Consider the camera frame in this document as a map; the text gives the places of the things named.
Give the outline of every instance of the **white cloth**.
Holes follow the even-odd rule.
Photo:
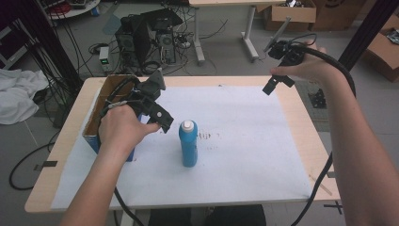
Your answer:
[[[42,71],[0,69],[0,124],[24,121],[38,111],[32,101],[35,93],[48,86]]]

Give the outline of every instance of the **white bottle cap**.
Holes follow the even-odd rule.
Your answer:
[[[190,132],[192,132],[194,130],[194,123],[192,121],[183,121],[182,129],[186,133],[190,133]]]

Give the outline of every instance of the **paper sheet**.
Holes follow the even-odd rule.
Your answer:
[[[275,93],[267,96],[262,87],[173,87],[157,103],[174,122],[166,134],[159,130],[146,136],[134,161],[124,165],[117,187],[127,205],[212,206],[305,200],[311,195]],[[199,128],[194,168],[182,164],[178,129],[184,120],[195,121]],[[68,207],[96,157],[81,134],[61,175],[53,209]],[[115,197],[111,206],[120,206]]]

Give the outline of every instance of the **gray floor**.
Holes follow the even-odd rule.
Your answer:
[[[80,15],[68,20],[72,28],[84,58],[89,58],[88,47],[93,43],[110,42],[112,35],[105,35],[104,26],[113,15],[117,6],[103,4],[102,11],[105,12],[99,17],[91,17],[89,13]],[[201,17],[201,34],[211,34],[221,26],[221,21],[229,19],[226,27],[221,33],[202,41],[202,47],[207,61],[202,67],[198,67],[195,61],[195,54],[191,48],[187,57],[188,63],[171,75],[262,75],[268,74],[269,68],[276,66],[276,60],[267,58],[251,63],[247,57],[247,52],[240,40],[240,32],[245,29],[246,23],[242,18],[234,17],[233,14],[240,11],[247,13],[247,8],[234,7],[232,15],[228,8],[214,9],[217,13],[209,12],[214,17]],[[71,41],[65,34],[63,23],[58,26],[58,34],[61,42],[70,56],[72,62],[77,65],[76,55],[73,51]],[[188,30],[193,31],[193,23],[189,23]],[[318,44],[325,46],[328,52],[338,58],[343,49],[355,34],[359,23],[355,23],[349,30],[340,32],[321,32],[318,33]],[[262,49],[268,42],[268,37],[274,32],[263,29],[263,22],[259,18],[254,21],[251,39],[261,57]],[[284,38],[292,38],[299,33],[287,33]],[[101,66],[95,57],[88,62],[90,70],[95,76],[103,76]],[[24,56],[14,65],[14,69],[36,71],[39,67],[29,56]],[[178,67],[167,67],[164,73],[176,70]],[[88,75],[88,70],[83,69],[82,75]],[[355,83],[357,85],[358,100],[364,114],[374,129],[377,136],[381,139],[391,157],[399,166],[399,83],[393,84],[386,80],[382,75],[376,73],[372,68],[361,60],[352,70]],[[31,117],[13,125],[0,125],[0,225],[57,225],[62,214],[28,214],[24,210],[24,204],[30,191],[17,191],[8,184],[8,176],[12,168],[26,154],[35,150],[39,146],[47,144],[50,138],[57,132],[46,118]],[[320,132],[320,137],[324,141],[327,151],[330,151],[330,141],[328,132]],[[32,186],[39,172],[33,170],[36,165],[40,165],[48,155],[47,151],[41,150],[27,159],[15,172],[14,182],[18,186]],[[343,215],[337,208],[325,207],[325,204],[333,205],[335,202],[316,202],[311,207],[309,213],[303,218],[300,225],[344,225]],[[264,211],[268,225],[288,225],[294,221],[303,208],[304,203],[271,203],[265,204]],[[204,215],[204,208],[194,210],[193,223],[200,225]],[[145,219],[148,212],[142,211],[139,215]],[[114,225],[112,215],[109,215],[107,225]]]

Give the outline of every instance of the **right hand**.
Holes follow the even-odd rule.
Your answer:
[[[313,40],[305,41],[305,44],[311,44]],[[326,53],[326,48],[317,47],[316,44],[309,45],[309,48]],[[271,74],[274,75],[294,75],[300,78],[311,80],[314,82],[323,83],[327,78],[332,75],[341,73],[333,66],[326,63],[323,59],[306,54],[301,64],[295,66],[280,66],[272,68]]]
[[[120,153],[122,158],[127,158],[147,134],[156,132],[161,127],[158,123],[141,123],[135,111],[128,105],[108,110],[101,122],[99,134],[102,147],[104,146],[104,150]]]

